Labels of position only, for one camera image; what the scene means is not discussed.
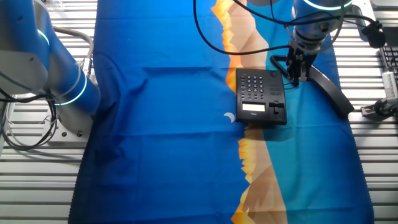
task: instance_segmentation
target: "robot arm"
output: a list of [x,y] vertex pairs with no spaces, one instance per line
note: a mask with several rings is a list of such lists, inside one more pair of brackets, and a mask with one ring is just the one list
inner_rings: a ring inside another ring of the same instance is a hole
[[[99,89],[58,39],[42,1],[0,1],[0,30],[0,58],[8,58],[0,60],[0,72],[34,93],[55,96],[59,120],[67,129],[90,129]],[[32,92],[4,77],[0,88],[10,95]]]

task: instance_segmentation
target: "black cable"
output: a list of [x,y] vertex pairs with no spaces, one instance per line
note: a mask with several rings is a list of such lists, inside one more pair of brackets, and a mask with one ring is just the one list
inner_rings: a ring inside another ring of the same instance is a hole
[[293,86],[291,88],[284,88],[284,90],[293,90],[294,88],[297,88],[298,86]]
[[298,21],[298,20],[300,20],[300,19],[304,19],[304,18],[307,18],[307,17],[314,16],[314,15],[316,15],[316,14],[321,14],[321,13],[324,13],[324,14],[328,15],[331,19],[336,19],[336,20],[338,20],[338,18],[335,18],[335,17],[334,17],[332,14],[330,14],[329,12],[318,11],[318,12],[314,12],[314,13],[308,14],[308,15],[306,15],[306,16],[302,16],[302,17],[296,18],[296,19],[292,20],[291,22],[295,22],[295,21]]
[[272,15],[272,18],[275,19],[275,16],[274,16],[274,9],[273,9],[273,7],[272,7],[272,0],[269,0],[269,5],[270,5],[270,7],[271,7],[271,15]]
[[287,70],[279,63],[279,61],[286,61],[286,56],[283,55],[271,55],[270,60],[271,63],[278,69],[284,77],[288,78],[290,74]]
[[203,39],[203,41],[205,41],[205,43],[211,47],[213,50],[222,53],[222,54],[227,54],[227,55],[251,55],[251,54],[258,54],[258,53],[262,53],[262,52],[267,52],[270,50],[278,50],[278,49],[286,49],[286,48],[291,48],[291,46],[289,45],[283,45],[283,46],[278,46],[278,47],[270,47],[267,49],[261,49],[261,50],[254,50],[254,51],[250,51],[250,52],[227,52],[224,50],[221,50],[219,48],[217,48],[216,46],[214,46],[213,44],[211,44],[207,38],[205,37],[205,35],[203,34],[203,32],[200,29],[199,26],[199,21],[198,21],[198,14],[197,14],[197,0],[193,0],[193,18],[195,20],[195,25],[197,27],[197,30],[200,34],[200,37]]
[[[243,3],[239,2],[239,0],[233,0],[233,1],[234,1],[237,5],[241,6],[243,9],[249,11],[250,13],[252,13],[252,14],[258,16],[258,17],[261,17],[261,18],[263,18],[263,19],[267,19],[268,21],[272,21],[272,22],[275,22],[275,23],[277,23],[277,24],[281,24],[281,25],[284,25],[284,26],[307,25],[307,24],[314,24],[314,23],[317,23],[317,22],[325,22],[325,21],[329,21],[329,20],[332,20],[332,19],[340,19],[340,16],[333,16],[333,17],[327,17],[327,18],[321,18],[321,19],[314,19],[314,20],[305,21],[305,22],[295,22],[295,21],[287,22],[287,21],[281,21],[281,20],[273,19],[273,18],[271,18],[271,17],[265,16],[265,15],[263,15],[263,14],[261,14],[261,13],[258,13],[258,12],[256,12],[256,11],[254,11],[254,10],[250,9],[249,7],[245,6]],[[366,16],[345,15],[345,18],[364,19],[364,20],[366,20],[366,21],[369,21],[369,22],[372,23],[372,24],[375,23],[375,21],[373,21],[371,18],[366,17]]]
[[366,26],[364,26],[362,24],[357,24],[356,22],[351,22],[351,21],[346,21],[346,20],[344,20],[344,22],[348,22],[350,24],[355,24],[355,25],[360,26],[360,27],[366,27]]
[[[1,124],[0,133],[3,136],[5,142],[10,147],[12,147],[13,149],[18,150],[18,151],[28,151],[30,149],[33,149],[33,148],[35,148],[37,146],[41,146],[41,145],[49,142],[53,138],[52,130],[54,129],[54,131],[53,131],[53,133],[54,133],[56,128],[57,128],[57,109],[56,109],[55,105],[50,101],[50,99],[53,98],[52,95],[49,95],[49,94],[37,95],[37,96],[33,96],[31,98],[26,98],[26,99],[19,100],[19,99],[13,98],[12,96],[7,94],[1,88],[0,88],[0,93],[2,93],[6,97],[5,100],[1,100],[1,101],[6,102],[6,103],[4,104],[3,109],[2,109],[2,113],[0,115],[0,124]],[[50,123],[49,130],[44,134],[44,136],[36,144],[34,144],[32,146],[21,146],[21,145],[18,145],[16,143],[12,142],[10,140],[9,136],[7,135],[7,133],[4,131],[4,127],[6,126],[6,122],[7,121],[6,120],[2,120],[2,116],[4,116],[6,114],[6,112],[7,112],[6,111],[7,103],[10,103],[10,102],[12,102],[12,103],[15,103],[15,102],[18,102],[18,103],[29,103],[31,101],[38,100],[40,98],[48,99],[47,103],[49,104],[50,112],[51,112],[51,120],[50,120],[51,123]]]

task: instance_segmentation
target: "blue fabric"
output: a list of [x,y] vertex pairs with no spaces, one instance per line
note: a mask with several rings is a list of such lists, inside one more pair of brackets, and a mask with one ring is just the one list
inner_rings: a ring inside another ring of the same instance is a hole
[[[216,1],[198,2],[205,35],[223,49]],[[290,20],[291,5],[275,3],[277,18]],[[288,41],[282,26],[256,25],[270,46]],[[95,45],[102,99],[69,222],[232,223],[249,186],[238,144],[246,125],[223,116],[236,107],[225,82],[230,59],[201,40],[192,1],[99,0]],[[333,49],[315,65],[338,83]],[[287,126],[264,127],[264,138],[288,223],[372,223],[349,123],[312,83],[285,92]]]

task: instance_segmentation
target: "black clamp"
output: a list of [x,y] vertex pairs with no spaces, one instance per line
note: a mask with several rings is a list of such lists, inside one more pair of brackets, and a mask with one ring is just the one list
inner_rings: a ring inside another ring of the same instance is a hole
[[372,22],[366,26],[362,33],[368,38],[369,45],[372,48],[379,49],[386,44],[386,36],[380,31],[382,24],[379,21]]

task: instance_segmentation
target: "gray cable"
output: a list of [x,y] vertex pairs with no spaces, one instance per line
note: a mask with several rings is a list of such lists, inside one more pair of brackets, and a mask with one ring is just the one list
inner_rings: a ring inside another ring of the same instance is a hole
[[88,35],[86,35],[86,34],[84,34],[82,32],[76,31],[76,30],[65,29],[65,28],[56,27],[56,26],[53,26],[53,28],[54,28],[55,32],[59,32],[59,33],[62,33],[62,34],[68,34],[68,35],[72,35],[72,36],[75,36],[75,37],[80,37],[83,40],[87,41],[88,44],[90,45],[90,48],[88,49],[88,53],[87,53],[87,58],[92,58],[93,57],[94,42],[91,39],[91,37],[89,37]]

